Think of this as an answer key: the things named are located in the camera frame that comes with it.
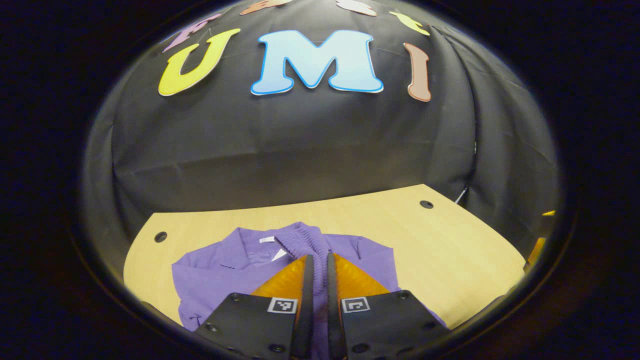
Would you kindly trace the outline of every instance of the light wood tabletop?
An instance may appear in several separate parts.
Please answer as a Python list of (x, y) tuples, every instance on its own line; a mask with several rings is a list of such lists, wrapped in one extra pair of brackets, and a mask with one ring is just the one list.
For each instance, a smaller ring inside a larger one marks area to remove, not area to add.
[[(433, 207), (425, 208), (426, 200)], [(171, 265), (221, 241), (236, 227), (278, 229), (294, 222), (323, 233), (365, 236), (392, 247), (398, 283), (453, 328), (524, 275), (525, 259), (501, 235), (426, 185), (265, 208), (155, 213), (133, 241), (125, 285), (180, 323)], [(166, 232), (157, 243), (156, 234)]]

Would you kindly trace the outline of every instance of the purple sweater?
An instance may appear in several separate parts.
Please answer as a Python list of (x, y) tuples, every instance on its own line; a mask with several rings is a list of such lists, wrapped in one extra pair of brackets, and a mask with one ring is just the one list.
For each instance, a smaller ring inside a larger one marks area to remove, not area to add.
[[(276, 241), (260, 242), (274, 236)], [(281, 249), (286, 255), (275, 260)], [(327, 256), (334, 252), (398, 291), (393, 249), (362, 236), (323, 234), (296, 222), (281, 229), (237, 228), (223, 241), (185, 254), (173, 264), (173, 283), (180, 297), (182, 324), (194, 331), (232, 292), (250, 294), (295, 259), (314, 257), (313, 360), (328, 360)]]

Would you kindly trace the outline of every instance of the letter m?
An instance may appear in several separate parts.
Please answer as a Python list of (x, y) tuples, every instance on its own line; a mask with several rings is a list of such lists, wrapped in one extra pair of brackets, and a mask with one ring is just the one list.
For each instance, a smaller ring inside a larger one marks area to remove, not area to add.
[(266, 46), (262, 75), (251, 86), (251, 93), (268, 95), (289, 91), (293, 87), (293, 79), (285, 75), (287, 61), (308, 88), (315, 88), (334, 60), (335, 75), (329, 78), (332, 88), (380, 92), (383, 84), (376, 78), (369, 56), (371, 40), (371, 35), (351, 30), (334, 32), (320, 46), (315, 46), (295, 30), (262, 35), (258, 39)]

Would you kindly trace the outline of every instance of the foam letter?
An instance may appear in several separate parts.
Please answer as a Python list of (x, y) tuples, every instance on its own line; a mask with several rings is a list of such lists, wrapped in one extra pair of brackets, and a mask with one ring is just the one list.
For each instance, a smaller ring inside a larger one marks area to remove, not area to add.
[(364, 15), (376, 16), (377, 13), (371, 9), (371, 6), (355, 0), (336, 0), (336, 5), (352, 12), (362, 13)]
[(409, 95), (416, 100), (431, 100), (431, 92), (429, 91), (429, 81), (427, 78), (427, 61), (429, 56), (414, 45), (405, 42), (404, 48), (411, 56), (411, 84), (407, 88)]
[(280, 6), (290, 2), (291, 0), (264, 0), (249, 6), (247, 9), (243, 10), (240, 13), (240, 15), (246, 15), (248, 13), (256, 12), (264, 8), (271, 8), (272, 6)]
[(211, 70), (213, 70), (220, 61), (220, 57), (227, 46), (229, 38), (239, 32), (240, 29), (233, 29), (209, 38), (207, 40), (209, 47), (207, 48), (207, 52), (204, 54), (202, 61), (197, 68), (187, 74), (180, 73), (182, 66), (184, 65), (185, 60), (187, 60), (189, 53), (195, 50), (199, 44), (193, 44), (175, 53), (175, 55), (169, 58), (169, 64), (166, 66), (166, 69), (162, 74), (162, 78), (160, 79), (160, 85), (158, 86), (158, 92), (160, 95), (170, 96), (177, 94), (192, 87), (206, 75), (209, 75)]
[(289, 91), (293, 79), (285, 75), (286, 61), (308, 88), (315, 88), (331, 62), (336, 61), (335, 75), (329, 85), (336, 90), (380, 92), (382, 81), (376, 78), (369, 56), (369, 34), (338, 30), (320, 46), (315, 46), (295, 30), (277, 31), (262, 35), (264, 62), (260, 80), (251, 86), (254, 95), (277, 94)]
[(193, 24), (190, 27), (182, 30), (180, 32), (180, 34), (178, 35), (178, 37), (173, 39), (173, 42), (171, 42), (171, 45), (167, 46), (166, 49), (162, 50), (162, 52), (165, 52), (165, 51), (171, 49), (172, 47), (183, 43), (185, 40), (187, 40), (189, 38), (190, 34), (193, 34), (196, 31), (202, 29), (207, 24), (207, 22), (209, 22), (211, 20), (214, 20), (214, 19), (218, 18), (219, 16), (220, 16), (220, 14), (213, 15), (212, 17), (206, 18), (203, 21), (197, 22), (196, 24)]
[(389, 13), (391, 15), (397, 16), (398, 19), (400, 20), (400, 22), (402, 22), (408, 28), (410, 28), (412, 30), (415, 30), (415, 31), (418, 31), (420, 34), (429, 36), (429, 33), (425, 29), (422, 28), (422, 24), (417, 22), (416, 20), (413, 20), (409, 16), (403, 15), (401, 13), (394, 13), (394, 12), (389, 12)]

